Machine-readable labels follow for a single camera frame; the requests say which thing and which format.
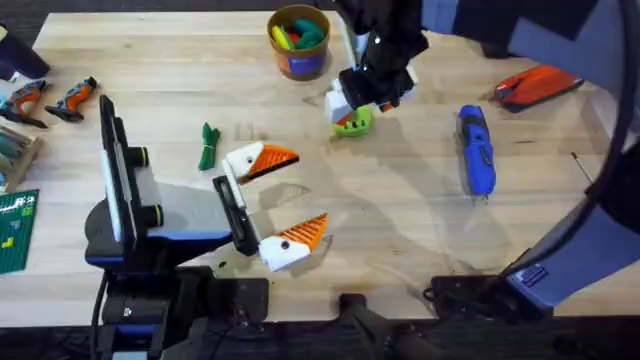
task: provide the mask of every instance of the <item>green cutting mat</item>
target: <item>green cutting mat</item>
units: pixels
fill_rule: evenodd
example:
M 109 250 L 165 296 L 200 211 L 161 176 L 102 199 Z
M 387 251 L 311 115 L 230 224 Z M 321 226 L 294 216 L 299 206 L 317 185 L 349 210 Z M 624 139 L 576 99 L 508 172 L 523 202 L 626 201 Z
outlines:
M 0 274 L 24 270 L 38 190 L 0 196 Z

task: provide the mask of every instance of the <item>cup of markers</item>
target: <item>cup of markers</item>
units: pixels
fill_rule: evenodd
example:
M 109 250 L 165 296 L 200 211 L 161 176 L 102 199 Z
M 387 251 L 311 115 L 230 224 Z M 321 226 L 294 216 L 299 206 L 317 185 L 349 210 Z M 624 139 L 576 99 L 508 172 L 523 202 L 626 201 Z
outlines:
M 329 19 L 312 6 L 289 5 L 273 13 L 267 34 L 280 71 L 293 80 L 322 75 L 329 30 Z

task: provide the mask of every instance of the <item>orange piece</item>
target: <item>orange piece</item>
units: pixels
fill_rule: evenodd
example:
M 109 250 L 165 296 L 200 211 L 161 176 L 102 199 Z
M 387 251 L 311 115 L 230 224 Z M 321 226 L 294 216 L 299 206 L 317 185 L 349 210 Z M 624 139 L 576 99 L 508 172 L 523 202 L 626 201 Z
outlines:
M 283 146 L 265 144 L 262 152 L 249 169 L 249 173 L 241 179 L 241 183 L 293 164 L 299 159 L 300 157 L 293 150 Z
M 42 93 L 40 92 L 40 89 L 38 88 L 31 88 L 29 89 L 29 93 L 21 96 L 20 98 L 14 98 L 13 96 L 9 97 L 9 100 L 13 101 L 16 104 L 16 108 L 18 109 L 18 113 L 22 116 L 25 116 L 26 113 L 24 111 L 24 109 L 22 108 L 22 105 L 25 103 L 29 103 L 29 102 L 36 102 L 38 101 L 38 99 L 40 99 L 40 96 L 42 95 Z
M 93 92 L 93 88 L 88 84 L 80 85 L 80 91 L 69 96 L 66 99 L 66 106 L 70 111 L 78 112 L 78 104 L 87 100 L 91 93 Z
M 327 227 L 327 217 L 327 213 L 324 213 L 276 234 L 276 236 L 305 244 L 309 249 L 313 249 L 324 234 L 324 229 Z
M 524 109 L 582 85 L 582 80 L 549 65 L 539 65 L 502 81 L 494 100 L 508 109 Z

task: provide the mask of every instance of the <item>black floor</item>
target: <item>black floor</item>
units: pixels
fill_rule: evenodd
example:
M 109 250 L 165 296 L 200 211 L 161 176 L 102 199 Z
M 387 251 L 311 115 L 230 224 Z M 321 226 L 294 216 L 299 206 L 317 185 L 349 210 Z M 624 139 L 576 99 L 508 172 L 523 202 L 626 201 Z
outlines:
M 0 0 L 0 22 L 31 44 L 50 12 L 273 10 L 290 3 L 331 8 L 330 0 Z M 416 326 L 426 330 L 430 324 Z M 200 359 L 211 358 L 219 340 L 216 327 L 210 324 Z M 474 359 L 640 359 L 640 318 L 560 318 L 518 327 L 451 322 L 424 333 L 434 343 Z M 215 358 L 367 359 L 363 350 L 358 334 L 347 325 L 320 331 L 317 323 L 281 323 L 266 325 L 264 332 L 231 332 Z M 87 358 L 87 328 L 0 329 L 2 360 Z
M 518 327 L 491 322 L 452 322 L 435 328 L 429 324 L 420 322 L 416 328 L 434 344 L 464 359 L 640 359 L 640 318 L 560 318 Z M 197 359 L 211 359 L 212 355 L 216 360 L 369 359 L 351 326 L 319 328 L 318 323 L 283 323 L 267 324 L 263 332 L 232 331 L 214 355 L 219 331 L 224 329 L 210 324 Z M 88 329 L 0 330 L 0 358 L 88 359 Z

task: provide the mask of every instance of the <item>cable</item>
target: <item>cable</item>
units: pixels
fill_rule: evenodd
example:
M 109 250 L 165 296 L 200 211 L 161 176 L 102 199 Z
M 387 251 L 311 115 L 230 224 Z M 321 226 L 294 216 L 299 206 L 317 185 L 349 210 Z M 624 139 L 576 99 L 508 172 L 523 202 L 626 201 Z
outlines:
M 96 344 L 98 342 L 98 317 L 100 316 L 100 308 L 102 307 L 102 299 L 104 298 L 104 291 L 107 288 L 107 280 L 109 274 L 107 271 L 102 273 L 102 280 L 100 281 L 100 287 L 98 288 L 98 294 L 96 295 L 96 302 L 93 304 L 93 314 L 91 315 L 91 334 L 89 335 L 89 355 L 91 360 L 98 360 L 98 351 Z
M 613 172 L 622 157 L 622 150 L 627 138 L 627 133 L 631 126 L 631 122 L 633 121 L 635 95 L 638 85 L 638 64 L 640 63 L 640 48 L 638 46 L 638 43 L 640 42 L 640 35 L 638 34 L 640 27 L 638 26 L 638 23 L 640 22 L 640 14 L 638 12 L 636 0 L 619 0 L 618 3 L 620 16 L 622 18 L 624 60 L 621 72 L 622 88 L 620 91 L 620 100 L 618 102 L 618 116 L 607 158 L 602 165 L 598 178 L 591 187 L 591 191 L 587 194 L 587 199 L 580 209 L 580 212 L 576 216 L 574 222 L 571 223 L 569 228 L 567 228 L 567 230 L 562 234 L 560 239 L 550 247 L 544 249 L 538 255 L 522 261 L 517 265 L 512 263 L 510 266 L 507 266 L 498 275 L 499 280 L 503 280 L 518 271 L 544 261 L 571 241 L 573 236 L 575 236 L 577 231 L 580 230 L 589 216 L 591 216 L 593 210 L 598 206 L 607 185 L 611 181 Z
M 213 360 L 213 358 L 216 357 L 216 353 L 218 352 L 218 349 L 220 348 L 220 345 L 222 344 L 222 341 L 225 339 L 225 337 L 227 336 L 229 331 L 231 331 L 231 326 L 229 326 L 227 328 L 227 330 L 225 330 L 222 334 L 219 334 L 220 338 L 218 339 L 218 342 L 216 343 L 216 346 L 213 348 L 213 351 L 211 352 L 211 356 L 209 357 L 209 360 Z
M 313 328 L 310 329 L 306 329 L 304 331 L 298 331 L 295 333 L 294 336 L 290 336 L 288 337 L 290 338 L 296 338 L 296 337 L 300 337 L 300 336 L 305 336 L 305 335 L 309 335 L 309 334 L 318 334 L 321 333 L 329 328 L 331 328 L 332 326 L 336 325 L 339 321 L 340 321 L 340 317 L 337 317 L 333 320 L 329 320 L 326 322 L 323 322 L 322 324 L 315 326 Z M 222 336 L 224 333 L 212 330 L 211 332 L 213 332 L 214 334 L 218 335 L 218 336 Z M 233 335 L 226 335 L 227 339 L 231 339 L 233 341 L 238 341 L 238 342 L 260 342 L 260 341 L 271 341 L 273 340 L 273 338 L 271 336 L 269 337 L 245 337 L 245 336 L 233 336 Z

